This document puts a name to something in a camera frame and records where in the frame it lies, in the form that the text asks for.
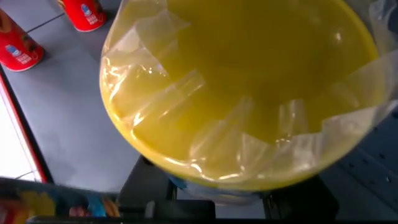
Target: plastic film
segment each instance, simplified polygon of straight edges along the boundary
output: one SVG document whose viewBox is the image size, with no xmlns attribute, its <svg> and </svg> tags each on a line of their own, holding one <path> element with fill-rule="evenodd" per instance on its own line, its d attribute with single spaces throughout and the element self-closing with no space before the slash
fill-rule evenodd
<svg viewBox="0 0 398 224">
<path fill-rule="evenodd" d="M 348 3 L 124 0 L 102 54 L 105 108 L 184 179 L 267 190 L 310 177 L 397 104 L 396 5 Z"/>
</svg>

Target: red stripe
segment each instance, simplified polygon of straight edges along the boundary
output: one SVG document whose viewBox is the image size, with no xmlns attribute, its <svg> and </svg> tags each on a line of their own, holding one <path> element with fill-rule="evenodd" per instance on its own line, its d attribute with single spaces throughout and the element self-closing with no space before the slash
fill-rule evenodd
<svg viewBox="0 0 398 224">
<path fill-rule="evenodd" d="M 17 120 L 19 129 L 20 129 L 21 132 L 22 132 L 22 135 L 23 135 L 23 137 L 24 137 L 24 139 L 25 139 L 25 142 L 26 142 L 27 147 L 28 147 L 28 149 L 29 149 L 29 151 L 30 151 L 30 154 L 32 155 L 33 161 L 34 161 L 34 163 L 35 163 L 35 165 L 36 165 L 36 168 L 37 168 L 37 172 L 39 173 L 40 178 L 42 179 L 42 182 L 43 182 L 43 183 L 47 183 L 47 182 L 48 182 L 47 177 L 45 176 L 44 171 L 43 171 L 43 168 L 42 168 L 42 166 L 41 166 L 41 164 L 40 164 L 40 162 L 39 162 L 39 160 L 38 160 L 38 158 L 37 158 L 37 155 L 36 155 L 35 151 L 33 150 L 32 144 L 30 143 L 29 138 L 27 137 L 27 134 L 26 134 L 26 132 L 25 132 L 25 129 L 24 129 L 24 127 L 23 127 L 23 125 L 22 125 L 22 122 L 21 122 L 21 120 L 20 120 L 20 118 L 19 118 L 19 115 L 18 115 L 18 113 L 17 113 L 17 110 L 15 109 L 15 106 L 14 106 L 14 104 L 12 103 L 11 97 L 10 97 L 10 95 L 9 95 L 9 93 L 8 93 L 7 88 L 6 88 L 6 84 L 4 83 L 4 80 L 3 80 L 3 78 L 2 78 L 1 75 L 0 75 L 0 83 L 1 83 L 2 89 L 4 90 L 4 92 L 5 92 L 5 94 L 6 94 L 6 98 L 7 98 L 8 102 L 9 102 L 9 105 L 11 106 L 12 113 L 14 114 L 14 117 L 15 117 L 16 120 Z"/>
</svg>

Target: gray floor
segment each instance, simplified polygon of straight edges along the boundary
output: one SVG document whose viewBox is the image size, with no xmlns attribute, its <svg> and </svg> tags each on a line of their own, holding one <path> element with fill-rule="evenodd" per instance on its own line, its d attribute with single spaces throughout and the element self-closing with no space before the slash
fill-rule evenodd
<svg viewBox="0 0 398 224">
<path fill-rule="evenodd" d="M 38 66 L 21 73 L 6 70 L 50 171 L 58 184 L 118 192 L 139 154 L 116 131 L 101 102 L 100 50 L 111 25 L 76 32 L 53 0 L 0 0 L 4 9 L 46 51 Z M 105 9 L 118 0 L 101 1 Z M 344 170 L 321 174 L 340 202 L 341 219 L 398 219 L 389 207 Z M 179 193 L 179 198 L 189 195 Z M 262 203 L 218 207 L 224 218 L 262 218 Z"/>
</svg>

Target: gray tiled floor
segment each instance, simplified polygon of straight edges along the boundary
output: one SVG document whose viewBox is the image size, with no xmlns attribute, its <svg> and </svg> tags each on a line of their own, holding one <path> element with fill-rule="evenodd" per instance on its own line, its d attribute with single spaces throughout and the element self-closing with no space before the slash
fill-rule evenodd
<svg viewBox="0 0 398 224">
<path fill-rule="evenodd" d="M 0 0 L 0 8 L 24 30 L 31 30 L 63 13 L 46 0 Z"/>
<path fill-rule="evenodd" d="M 139 154 L 110 122 L 100 97 L 99 63 L 74 32 L 65 16 L 33 30 L 47 58 L 6 75 L 56 183 L 118 191 Z"/>
</svg>

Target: red can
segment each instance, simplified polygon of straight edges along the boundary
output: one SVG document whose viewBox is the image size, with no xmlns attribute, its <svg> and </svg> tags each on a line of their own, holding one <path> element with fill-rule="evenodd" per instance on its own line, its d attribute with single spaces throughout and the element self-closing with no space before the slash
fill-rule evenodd
<svg viewBox="0 0 398 224">
<path fill-rule="evenodd" d="M 106 16 L 98 0 L 57 0 L 73 26 L 80 32 L 90 32 L 104 25 Z"/>
<path fill-rule="evenodd" d="M 36 65 L 44 49 L 0 9 L 0 62 L 13 72 Z"/>
</svg>

